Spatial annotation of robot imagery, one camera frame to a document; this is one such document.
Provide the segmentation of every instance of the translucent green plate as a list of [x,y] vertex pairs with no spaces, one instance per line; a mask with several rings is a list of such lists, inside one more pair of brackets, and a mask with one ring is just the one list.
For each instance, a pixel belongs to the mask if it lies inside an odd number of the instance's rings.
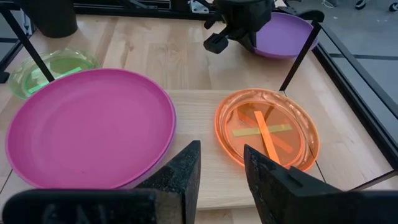
[[[42,53],[40,57],[55,79],[75,72],[100,67],[93,56],[79,50],[57,50],[50,54]],[[48,83],[32,58],[23,61],[11,73],[8,80],[8,86],[11,91],[22,99],[28,98]]]

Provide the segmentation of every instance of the translucent orange plate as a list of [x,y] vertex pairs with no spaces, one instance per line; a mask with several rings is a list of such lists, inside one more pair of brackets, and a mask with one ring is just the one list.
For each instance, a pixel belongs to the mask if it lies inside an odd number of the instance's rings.
[[227,96],[216,111],[215,131],[222,147],[242,166],[245,144],[286,168],[300,170],[311,168],[320,148],[309,115],[289,98],[264,89]]

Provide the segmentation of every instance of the floor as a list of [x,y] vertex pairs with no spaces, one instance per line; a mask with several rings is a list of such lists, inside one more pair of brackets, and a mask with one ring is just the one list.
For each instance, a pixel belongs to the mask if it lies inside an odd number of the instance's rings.
[[[396,0],[370,0],[362,10],[354,8],[356,0],[329,0],[337,3],[334,8],[326,7],[323,0],[289,1],[289,4],[306,11],[317,9],[325,13],[325,24],[340,38],[349,51],[356,56],[360,64],[383,87],[387,94],[398,103],[398,12],[389,12],[388,8]],[[381,123],[398,142],[398,120],[381,103],[370,87],[355,72],[345,58],[338,58],[340,52],[321,33],[320,43],[333,60],[352,82],[357,91],[372,108]]]

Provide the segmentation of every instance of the wooden table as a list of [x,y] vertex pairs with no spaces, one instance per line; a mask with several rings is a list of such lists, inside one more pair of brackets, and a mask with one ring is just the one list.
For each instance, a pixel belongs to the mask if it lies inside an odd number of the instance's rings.
[[[190,141],[201,140],[197,223],[260,223],[243,168],[231,161],[216,141],[214,112],[221,99],[234,90],[277,91],[294,60],[252,55],[233,41],[219,55],[207,52],[203,41],[219,32],[223,24],[205,30],[202,21],[78,16],[78,26],[79,30],[66,38],[48,39],[36,32],[30,40],[39,52],[65,47],[85,50],[103,67],[139,72],[165,88],[177,111],[176,136],[165,161]],[[27,57],[22,49],[7,71]],[[318,128],[320,155],[309,174],[348,190],[392,170],[311,52],[281,94],[302,106]],[[0,86],[0,207],[11,195],[29,188],[12,172],[4,153],[7,127],[22,103],[6,85]],[[373,188],[398,189],[398,179]]]

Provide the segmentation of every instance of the orange stick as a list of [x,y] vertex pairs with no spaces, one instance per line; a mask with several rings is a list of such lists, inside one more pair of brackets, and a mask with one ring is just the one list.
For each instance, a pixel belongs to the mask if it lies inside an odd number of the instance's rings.
[[236,113],[238,114],[238,118],[245,122],[246,124],[252,126],[252,127],[256,127],[257,123],[255,121],[253,121],[251,118],[249,118],[248,116],[246,116],[244,113],[241,113],[238,109],[236,109]]
[[272,134],[272,133],[270,133],[270,134],[271,134],[272,142],[275,143],[275,145],[279,146],[281,149],[283,149],[287,153],[293,152],[293,147],[291,145],[287,144],[286,142],[284,142],[283,140],[278,138],[278,136],[276,136],[275,134]]
[[262,116],[262,112],[255,111],[254,115],[256,116],[256,120],[259,125],[260,132],[261,132],[262,140],[264,141],[264,144],[266,145],[266,150],[268,152],[269,158],[272,159],[273,161],[277,162],[278,164],[280,164],[278,154],[276,153],[274,143],[272,142],[271,135],[268,131],[266,121],[264,120],[264,117]]

